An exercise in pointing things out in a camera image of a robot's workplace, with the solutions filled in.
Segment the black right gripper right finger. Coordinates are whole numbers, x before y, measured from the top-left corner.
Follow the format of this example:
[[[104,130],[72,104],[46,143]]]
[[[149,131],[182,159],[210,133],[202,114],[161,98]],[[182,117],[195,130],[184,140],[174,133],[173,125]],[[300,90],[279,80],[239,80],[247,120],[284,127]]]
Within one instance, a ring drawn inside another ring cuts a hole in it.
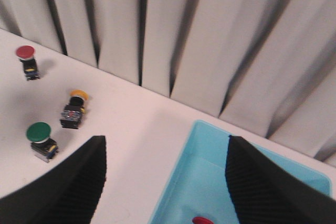
[[[335,223],[335,200],[229,136],[225,178],[240,223]]]

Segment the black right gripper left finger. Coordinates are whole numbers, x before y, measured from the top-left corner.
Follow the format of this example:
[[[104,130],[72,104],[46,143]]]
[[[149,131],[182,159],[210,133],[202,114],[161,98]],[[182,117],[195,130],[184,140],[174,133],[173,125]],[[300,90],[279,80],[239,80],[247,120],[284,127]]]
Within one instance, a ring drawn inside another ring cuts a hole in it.
[[[90,223],[106,181],[106,138],[93,136],[42,177],[1,198],[1,223]]]

